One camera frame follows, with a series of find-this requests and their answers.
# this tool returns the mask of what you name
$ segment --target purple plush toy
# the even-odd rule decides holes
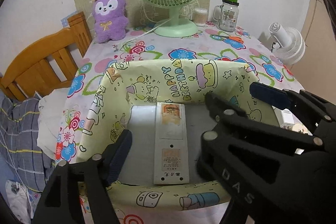
[[[96,0],[93,5],[93,17],[96,20],[96,42],[120,40],[126,36],[128,19],[125,17],[125,0]]]

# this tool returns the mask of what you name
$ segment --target yellow wrapping paper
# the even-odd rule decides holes
[[[250,119],[278,126],[272,107],[250,95],[254,81],[258,78],[249,65],[238,62],[163,59],[115,63],[102,78],[88,112],[77,161],[88,160],[115,143],[127,128],[133,105],[201,104],[209,91],[244,109]],[[216,181],[157,187],[117,181],[108,193],[113,204],[171,210],[202,208],[230,199]]]

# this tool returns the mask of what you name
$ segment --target floral tablecloth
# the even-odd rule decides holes
[[[115,62],[169,58],[241,62],[247,63],[250,71],[253,71],[262,83],[295,91],[303,88],[284,64],[241,27],[237,27],[234,33],[226,33],[219,31],[212,22],[207,22],[205,27],[199,27],[198,33],[190,37],[169,38],[149,33],[136,38],[151,27],[129,30],[122,41],[110,41],[105,44],[91,43],[68,92],[56,147],[57,161],[67,160],[74,163],[78,150],[84,151],[85,148],[80,145],[80,140],[88,109],[93,101],[97,105],[103,103],[99,94],[96,96],[95,94],[107,68]],[[87,200],[85,198],[80,200],[84,215],[87,215],[86,222],[92,223]],[[197,200],[195,202],[196,206],[193,208],[205,207],[201,202]],[[176,223],[182,223],[181,220],[183,223],[208,223],[208,221],[218,223],[224,213],[225,205],[219,204],[216,208],[216,210],[214,207],[204,208],[202,211],[205,211],[202,214],[199,214],[198,210],[185,211],[174,215],[172,219]],[[141,210],[141,208],[120,207],[116,211],[121,223],[157,222],[148,210]]]

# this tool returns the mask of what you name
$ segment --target blue sticky note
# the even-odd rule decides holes
[[[61,19],[61,23],[62,23],[63,28],[69,26],[68,18],[69,18],[69,17],[72,17],[73,15],[76,15],[76,14],[77,14],[77,11],[75,11],[75,12],[73,12],[72,14],[70,14],[70,15],[66,16],[65,18]]]

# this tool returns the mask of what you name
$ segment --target cotton swab container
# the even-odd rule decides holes
[[[193,22],[196,26],[203,27],[208,20],[208,10],[205,8],[195,8],[193,13]]]

